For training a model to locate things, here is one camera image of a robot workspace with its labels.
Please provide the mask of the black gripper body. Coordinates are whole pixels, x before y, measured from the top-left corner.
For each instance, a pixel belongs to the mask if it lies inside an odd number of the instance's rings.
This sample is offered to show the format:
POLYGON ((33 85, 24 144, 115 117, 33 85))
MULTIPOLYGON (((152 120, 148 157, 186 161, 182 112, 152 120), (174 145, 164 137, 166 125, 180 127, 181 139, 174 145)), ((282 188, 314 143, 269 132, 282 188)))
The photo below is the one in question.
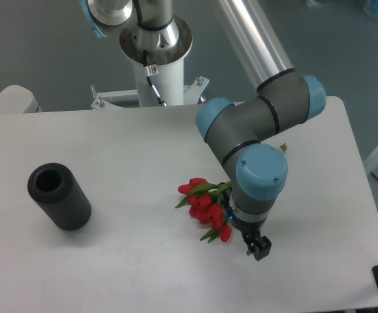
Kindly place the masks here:
POLYGON ((228 214, 230 223, 244 235, 251 239, 261 237, 261 228, 268 217, 268 213, 252 215, 243 211, 232 211, 228 214))

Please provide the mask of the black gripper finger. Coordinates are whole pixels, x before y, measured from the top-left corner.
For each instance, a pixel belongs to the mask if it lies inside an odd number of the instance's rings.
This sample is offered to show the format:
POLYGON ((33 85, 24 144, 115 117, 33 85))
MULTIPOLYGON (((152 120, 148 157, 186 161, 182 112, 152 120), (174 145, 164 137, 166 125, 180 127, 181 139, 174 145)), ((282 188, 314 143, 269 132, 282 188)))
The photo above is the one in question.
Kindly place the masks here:
POLYGON ((224 190, 220 195, 220 206, 224 211, 232 211, 232 207, 230 205, 230 195, 230 190, 224 190))
POLYGON ((260 261, 269 255, 272 247, 269 238, 262 236, 260 233, 242 233, 242 237, 247 245, 246 254, 248 256, 253 256, 256 261, 260 261))

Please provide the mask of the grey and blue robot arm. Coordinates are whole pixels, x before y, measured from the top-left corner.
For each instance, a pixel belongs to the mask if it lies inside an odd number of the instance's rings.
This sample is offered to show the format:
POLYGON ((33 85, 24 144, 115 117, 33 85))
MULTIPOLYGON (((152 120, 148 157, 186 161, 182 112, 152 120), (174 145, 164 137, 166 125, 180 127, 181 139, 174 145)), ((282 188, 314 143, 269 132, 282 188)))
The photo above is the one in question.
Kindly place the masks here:
MULTIPOLYGON (((121 27, 123 53, 131 60, 136 89, 112 95, 136 97, 141 107, 196 104, 203 80, 183 83, 183 61, 193 38, 171 1, 82 1, 84 14, 102 37, 102 26, 121 27)), ((300 76, 287 57, 257 1, 213 1, 242 65, 257 90, 255 98, 235 104, 220 97, 207 101, 195 123, 230 179, 217 187, 225 225, 242 234, 247 253, 265 258, 270 240, 260 229, 283 190, 288 165, 266 140, 320 114, 326 93, 313 76, 300 76)))

